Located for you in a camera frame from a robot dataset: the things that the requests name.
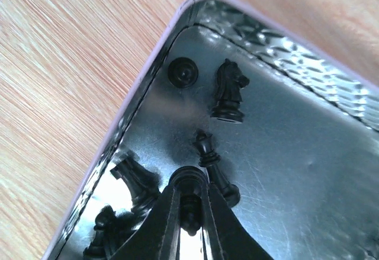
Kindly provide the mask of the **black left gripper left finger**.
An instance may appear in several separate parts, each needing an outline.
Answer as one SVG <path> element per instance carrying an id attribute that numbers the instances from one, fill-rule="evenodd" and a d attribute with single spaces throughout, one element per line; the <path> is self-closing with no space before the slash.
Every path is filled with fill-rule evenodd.
<path id="1" fill-rule="evenodd" d="M 180 199 L 175 171 L 140 228 L 111 259 L 178 259 L 180 248 Z"/>

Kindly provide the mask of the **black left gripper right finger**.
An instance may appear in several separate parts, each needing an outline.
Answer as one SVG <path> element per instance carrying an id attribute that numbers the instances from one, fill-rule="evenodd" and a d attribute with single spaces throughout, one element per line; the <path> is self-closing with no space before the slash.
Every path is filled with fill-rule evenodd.
<path id="1" fill-rule="evenodd" d="M 217 187 L 200 171 L 204 259 L 272 259 L 245 230 Z"/>

